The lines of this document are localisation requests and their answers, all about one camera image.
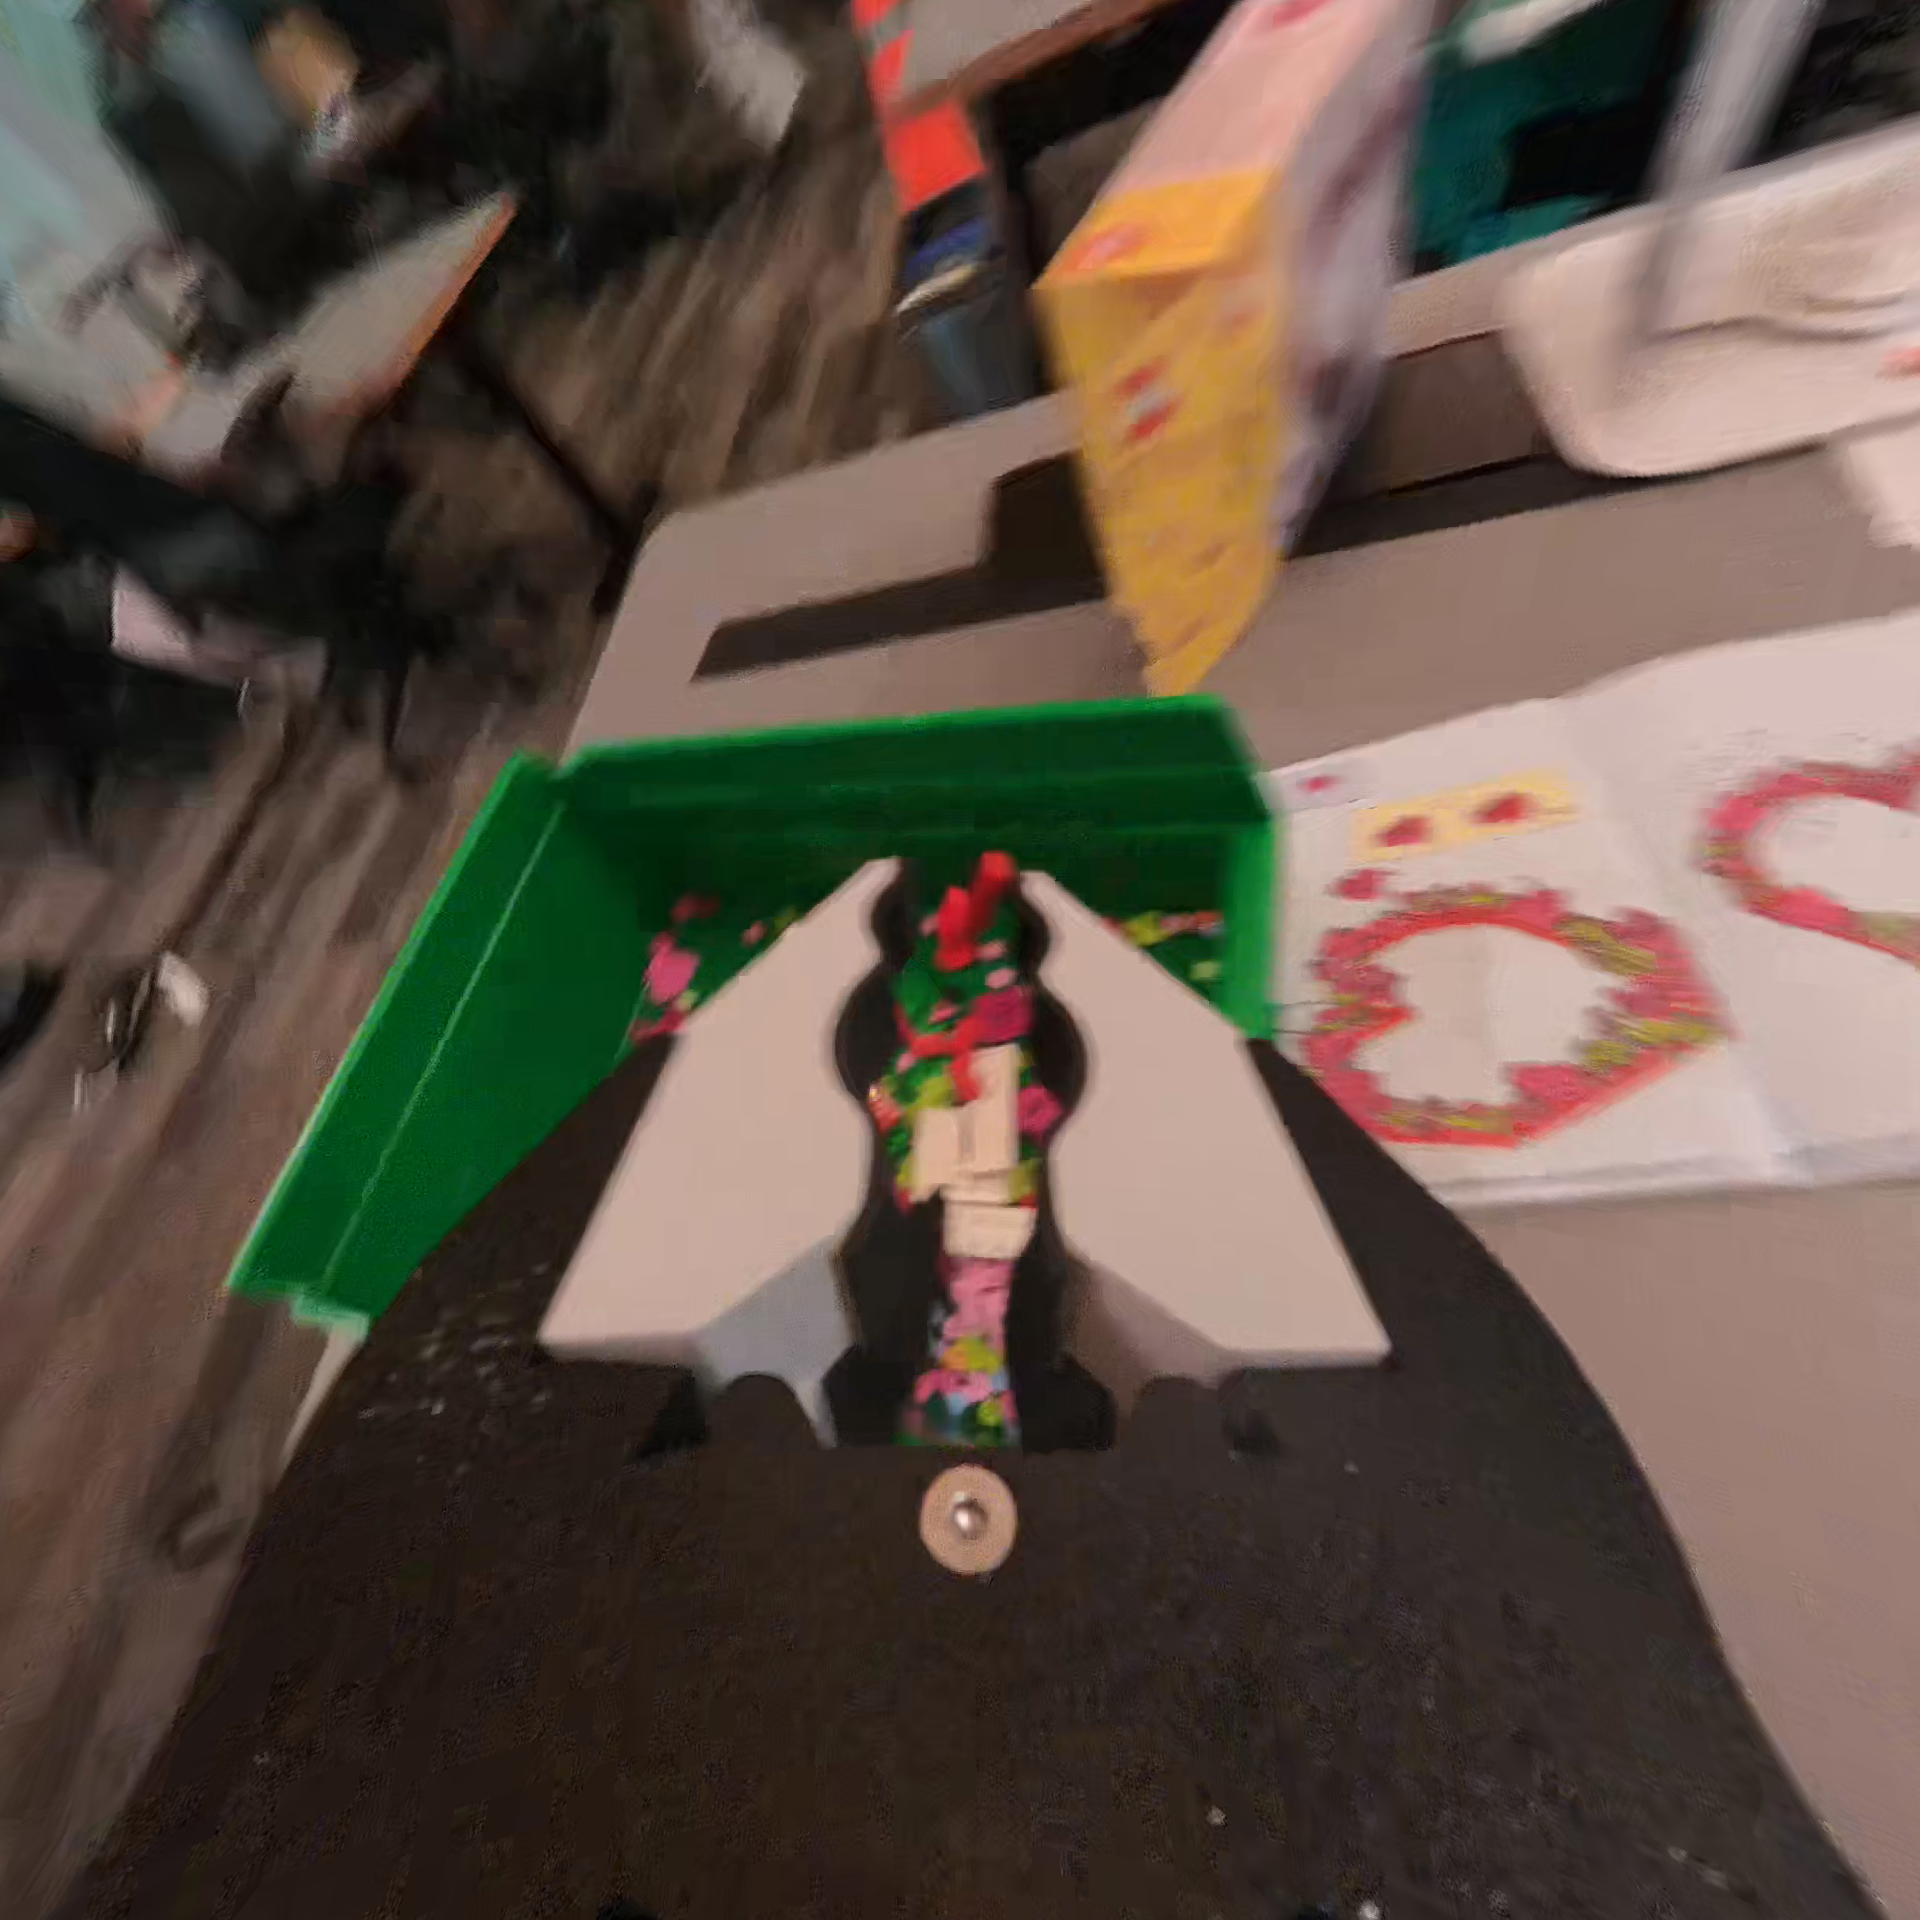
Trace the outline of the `orange red object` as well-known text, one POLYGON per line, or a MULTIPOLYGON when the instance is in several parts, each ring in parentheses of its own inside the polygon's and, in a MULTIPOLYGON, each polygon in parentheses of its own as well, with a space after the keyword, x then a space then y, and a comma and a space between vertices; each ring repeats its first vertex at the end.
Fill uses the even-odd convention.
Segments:
POLYGON ((960 105, 937 104, 912 112, 901 107, 911 53, 908 2, 852 2, 850 26, 880 133, 880 155, 903 217, 980 186, 987 163, 960 105))

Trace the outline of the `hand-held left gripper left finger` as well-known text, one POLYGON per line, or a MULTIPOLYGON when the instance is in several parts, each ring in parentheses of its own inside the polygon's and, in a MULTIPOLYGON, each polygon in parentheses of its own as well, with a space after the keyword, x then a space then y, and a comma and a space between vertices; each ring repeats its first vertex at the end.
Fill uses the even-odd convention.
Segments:
POLYGON ((829 1370, 858 1344, 839 1265, 869 1199, 872 1117, 834 1059, 875 971, 901 863, 863 865, 672 1037, 545 1309, 553 1361, 783 1380, 825 1448, 829 1370))

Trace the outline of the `pile of lego pieces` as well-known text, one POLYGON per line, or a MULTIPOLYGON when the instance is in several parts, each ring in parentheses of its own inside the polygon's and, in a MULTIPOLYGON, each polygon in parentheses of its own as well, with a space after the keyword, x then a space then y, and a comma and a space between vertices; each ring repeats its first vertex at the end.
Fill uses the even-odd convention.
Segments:
MULTIPOLYGON (((932 968, 943 899, 925 905, 901 863, 873 913, 880 963, 839 1018, 834 1059, 872 1117, 869 1199, 839 1251, 858 1333, 828 1373, 839 1445, 1104 1449, 1023 1448, 1020 1261, 1043 1221, 1060 1095, 1081 1071, 1073 1024, 1045 1009, 1045 933, 1008 855, 1020 876, 997 939, 954 977, 932 968)), ((689 1020, 803 916, 677 899, 644 949, 636 1047, 660 1068, 689 1020)))

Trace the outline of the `lego instruction booklet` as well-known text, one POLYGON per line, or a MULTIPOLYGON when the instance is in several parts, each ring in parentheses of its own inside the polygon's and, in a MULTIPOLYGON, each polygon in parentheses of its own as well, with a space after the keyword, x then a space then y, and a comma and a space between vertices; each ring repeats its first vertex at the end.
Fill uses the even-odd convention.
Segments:
POLYGON ((1266 793, 1275 1042, 1455 1210, 1915 1175, 1913 611, 1266 793))

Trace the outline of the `red lego plate assembly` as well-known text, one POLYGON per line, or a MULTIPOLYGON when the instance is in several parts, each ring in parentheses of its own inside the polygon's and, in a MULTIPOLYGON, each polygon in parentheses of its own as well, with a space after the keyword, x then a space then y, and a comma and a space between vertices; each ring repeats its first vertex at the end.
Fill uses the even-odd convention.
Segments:
POLYGON ((1018 887, 1015 860, 997 849, 986 850, 969 882, 947 889, 932 916, 932 968, 962 973, 987 959, 997 939, 997 924, 1008 895, 1018 887))

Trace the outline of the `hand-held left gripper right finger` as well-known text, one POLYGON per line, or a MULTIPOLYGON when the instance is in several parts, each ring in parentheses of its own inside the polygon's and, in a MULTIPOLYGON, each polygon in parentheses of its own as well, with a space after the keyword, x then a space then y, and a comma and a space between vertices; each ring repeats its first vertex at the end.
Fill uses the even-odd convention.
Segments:
POLYGON ((1045 1009, 1079 1080, 1020 1261, 1025 1449, 1107 1449, 1145 1388, 1373 1370, 1389 1337, 1261 1068, 1279 1059, 1045 874, 1045 1009))

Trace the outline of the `yellow lego set box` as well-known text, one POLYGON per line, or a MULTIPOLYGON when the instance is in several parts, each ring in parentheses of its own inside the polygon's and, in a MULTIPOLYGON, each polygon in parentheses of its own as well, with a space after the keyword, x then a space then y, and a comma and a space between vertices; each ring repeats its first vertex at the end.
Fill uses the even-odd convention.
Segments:
POLYGON ((1148 690, 1251 628, 1377 397, 1434 5, 1237 5, 1037 282, 1148 690))

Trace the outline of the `green plastic bin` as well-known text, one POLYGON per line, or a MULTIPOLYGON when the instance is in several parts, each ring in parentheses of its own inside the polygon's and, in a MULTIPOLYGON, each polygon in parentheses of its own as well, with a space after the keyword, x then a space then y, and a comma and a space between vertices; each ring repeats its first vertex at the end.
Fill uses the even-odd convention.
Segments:
POLYGON ((1101 920, 1223 920, 1213 1009, 1265 1031, 1285 835, 1208 696, 624 739, 499 776, 227 1287, 368 1329, 624 1060, 684 896, 809 909, 875 858, 957 880, 995 849, 1101 920))

